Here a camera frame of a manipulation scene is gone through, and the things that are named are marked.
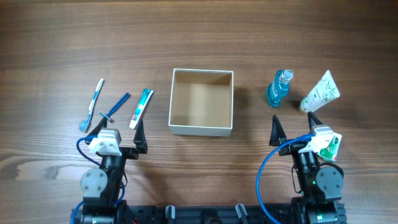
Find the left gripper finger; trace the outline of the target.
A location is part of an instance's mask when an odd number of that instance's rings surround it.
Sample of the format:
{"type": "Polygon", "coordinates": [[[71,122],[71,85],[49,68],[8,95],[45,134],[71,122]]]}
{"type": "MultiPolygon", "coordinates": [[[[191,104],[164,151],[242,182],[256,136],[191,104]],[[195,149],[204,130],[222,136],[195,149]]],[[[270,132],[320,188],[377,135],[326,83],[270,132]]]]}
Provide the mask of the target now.
{"type": "Polygon", "coordinates": [[[146,137],[144,134],[144,123],[143,120],[140,120],[136,126],[136,133],[133,139],[134,144],[136,145],[136,150],[140,154],[147,154],[148,146],[146,137]]]}
{"type": "Polygon", "coordinates": [[[97,126],[88,134],[89,136],[96,136],[102,128],[106,128],[108,124],[108,119],[103,117],[97,126]]]}

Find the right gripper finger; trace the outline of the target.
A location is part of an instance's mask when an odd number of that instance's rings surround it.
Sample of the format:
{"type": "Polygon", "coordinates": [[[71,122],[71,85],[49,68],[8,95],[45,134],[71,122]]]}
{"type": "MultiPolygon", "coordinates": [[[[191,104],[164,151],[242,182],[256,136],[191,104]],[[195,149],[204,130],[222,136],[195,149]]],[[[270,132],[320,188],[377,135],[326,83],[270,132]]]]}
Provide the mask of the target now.
{"type": "Polygon", "coordinates": [[[322,125],[323,123],[315,116],[315,114],[313,112],[308,112],[307,113],[308,116],[308,125],[309,125],[309,129],[312,129],[313,126],[316,125],[322,125]]]}
{"type": "Polygon", "coordinates": [[[272,130],[269,145],[273,147],[280,146],[287,141],[287,136],[285,135],[284,129],[275,114],[272,117],[272,130]]]}

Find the blue white toothbrush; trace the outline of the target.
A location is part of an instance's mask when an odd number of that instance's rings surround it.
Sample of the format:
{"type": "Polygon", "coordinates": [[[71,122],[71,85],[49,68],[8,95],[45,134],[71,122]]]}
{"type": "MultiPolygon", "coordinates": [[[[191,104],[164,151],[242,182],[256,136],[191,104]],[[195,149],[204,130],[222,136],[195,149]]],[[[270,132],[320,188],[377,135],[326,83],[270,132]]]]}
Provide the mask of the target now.
{"type": "Polygon", "coordinates": [[[90,127],[91,120],[92,120],[92,117],[93,117],[93,111],[94,111],[94,108],[95,108],[95,104],[96,104],[96,101],[97,101],[97,99],[99,97],[99,94],[100,94],[100,91],[102,89],[103,83],[104,83],[104,79],[101,78],[99,80],[97,86],[96,86],[95,94],[93,96],[93,99],[90,102],[89,107],[88,107],[88,118],[86,120],[83,120],[81,122],[80,126],[79,126],[79,130],[81,132],[84,132],[84,133],[87,132],[87,130],[90,127]]]}

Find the green soap box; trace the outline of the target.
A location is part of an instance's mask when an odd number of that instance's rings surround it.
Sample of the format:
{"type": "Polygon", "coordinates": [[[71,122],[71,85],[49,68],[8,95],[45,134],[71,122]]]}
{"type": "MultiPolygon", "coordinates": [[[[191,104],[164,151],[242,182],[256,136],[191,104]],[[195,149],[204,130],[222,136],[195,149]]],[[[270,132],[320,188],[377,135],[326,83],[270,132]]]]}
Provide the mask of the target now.
{"type": "Polygon", "coordinates": [[[333,137],[327,147],[320,149],[318,156],[324,161],[335,162],[342,137],[341,134],[333,133],[333,137]]]}

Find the white lotion tube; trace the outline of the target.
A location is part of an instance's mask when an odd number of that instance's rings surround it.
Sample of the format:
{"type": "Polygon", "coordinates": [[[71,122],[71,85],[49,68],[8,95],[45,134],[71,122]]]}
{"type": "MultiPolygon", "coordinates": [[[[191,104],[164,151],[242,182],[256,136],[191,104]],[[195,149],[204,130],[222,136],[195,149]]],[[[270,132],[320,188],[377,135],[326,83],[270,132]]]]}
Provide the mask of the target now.
{"type": "Polygon", "coordinates": [[[315,112],[339,97],[340,92],[331,72],[327,70],[309,94],[301,101],[299,110],[304,113],[315,112]]]}

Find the blue disposable razor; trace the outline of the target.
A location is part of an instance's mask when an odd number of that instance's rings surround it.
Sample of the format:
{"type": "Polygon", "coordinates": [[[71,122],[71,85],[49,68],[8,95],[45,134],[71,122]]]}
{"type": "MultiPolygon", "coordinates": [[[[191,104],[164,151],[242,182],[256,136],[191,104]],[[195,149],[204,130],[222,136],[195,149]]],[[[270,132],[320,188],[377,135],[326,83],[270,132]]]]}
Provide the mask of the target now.
{"type": "Polygon", "coordinates": [[[112,122],[111,116],[117,112],[120,107],[129,99],[131,95],[129,93],[126,93],[111,109],[108,113],[103,113],[102,111],[100,112],[100,115],[103,117],[105,121],[112,122]]]}

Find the blue mouthwash bottle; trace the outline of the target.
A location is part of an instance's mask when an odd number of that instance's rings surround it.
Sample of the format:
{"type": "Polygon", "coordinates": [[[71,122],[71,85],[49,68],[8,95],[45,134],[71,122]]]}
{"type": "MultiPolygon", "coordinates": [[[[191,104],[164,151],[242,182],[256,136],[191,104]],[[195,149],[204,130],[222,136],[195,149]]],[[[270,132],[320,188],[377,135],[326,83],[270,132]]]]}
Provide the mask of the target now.
{"type": "Polygon", "coordinates": [[[278,70],[274,81],[269,85],[266,90],[267,101],[271,107],[279,107],[283,97],[289,94],[290,82],[294,74],[291,70],[278,70]]]}

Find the teal toothpaste tube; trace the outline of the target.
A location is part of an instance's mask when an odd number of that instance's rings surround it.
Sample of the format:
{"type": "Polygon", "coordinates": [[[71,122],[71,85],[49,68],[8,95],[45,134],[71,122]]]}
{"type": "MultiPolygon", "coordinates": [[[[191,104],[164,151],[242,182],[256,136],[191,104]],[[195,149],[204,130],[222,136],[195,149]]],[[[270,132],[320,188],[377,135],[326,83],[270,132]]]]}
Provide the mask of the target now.
{"type": "Polygon", "coordinates": [[[135,109],[135,112],[134,112],[132,119],[130,121],[130,124],[129,124],[129,127],[131,129],[137,128],[137,125],[138,125],[139,121],[142,119],[143,114],[145,113],[145,110],[146,110],[153,94],[154,94],[153,90],[146,89],[146,88],[143,89],[141,98],[137,104],[137,107],[135,109]]]}

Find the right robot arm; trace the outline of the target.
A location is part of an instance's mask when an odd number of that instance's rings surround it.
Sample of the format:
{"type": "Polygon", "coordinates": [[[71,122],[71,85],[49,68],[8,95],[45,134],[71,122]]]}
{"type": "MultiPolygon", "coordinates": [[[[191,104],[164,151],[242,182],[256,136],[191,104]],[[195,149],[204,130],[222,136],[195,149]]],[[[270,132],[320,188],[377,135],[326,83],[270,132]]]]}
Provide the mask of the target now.
{"type": "Polygon", "coordinates": [[[287,139],[276,115],[272,117],[269,145],[278,147],[280,156],[292,156],[292,171],[296,172],[299,197],[290,203],[270,205],[268,220],[273,223],[347,222],[342,198],[343,169],[332,162],[319,162],[317,154],[337,140],[332,129],[312,112],[308,113],[310,132],[296,141],[287,139]]]}

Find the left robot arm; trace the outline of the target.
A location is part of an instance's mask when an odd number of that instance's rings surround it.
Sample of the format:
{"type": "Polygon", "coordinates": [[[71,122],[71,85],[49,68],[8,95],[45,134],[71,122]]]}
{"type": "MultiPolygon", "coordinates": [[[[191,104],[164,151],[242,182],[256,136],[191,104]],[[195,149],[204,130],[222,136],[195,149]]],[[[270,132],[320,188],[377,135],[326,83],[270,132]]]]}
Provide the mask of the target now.
{"type": "Polygon", "coordinates": [[[137,223],[123,199],[127,184],[123,179],[126,161],[147,153],[143,120],[136,125],[134,147],[121,147],[120,142],[119,130],[107,127],[77,140],[78,152],[96,167],[81,177],[83,199],[72,211],[71,223],[137,223]]]}

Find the white cardboard box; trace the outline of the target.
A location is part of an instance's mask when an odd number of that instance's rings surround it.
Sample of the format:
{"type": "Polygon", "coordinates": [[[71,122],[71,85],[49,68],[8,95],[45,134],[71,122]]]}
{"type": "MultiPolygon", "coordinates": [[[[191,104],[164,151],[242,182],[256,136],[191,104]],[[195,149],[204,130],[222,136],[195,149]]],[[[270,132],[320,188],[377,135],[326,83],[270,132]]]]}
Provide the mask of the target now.
{"type": "Polygon", "coordinates": [[[228,137],[233,129],[234,73],[175,68],[170,93],[172,134],[228,137]]]}

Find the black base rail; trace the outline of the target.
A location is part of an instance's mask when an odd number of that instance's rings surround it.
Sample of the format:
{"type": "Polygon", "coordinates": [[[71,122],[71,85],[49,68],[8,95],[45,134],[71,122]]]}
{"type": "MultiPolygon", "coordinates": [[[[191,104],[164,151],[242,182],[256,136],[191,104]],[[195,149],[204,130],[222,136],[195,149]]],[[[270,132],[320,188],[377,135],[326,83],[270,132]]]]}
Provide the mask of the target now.
{"type": "MultiPolygon", "coordinates": [[[[347,223],[345,205],[294,208],[288,203],[266,205],[279,223],[347,223]]],[[[74,209],[70,223],[272,223],[261,207],[237,204],[227,207],[127,206],[121,212],[86,213],[74,209]]]]}

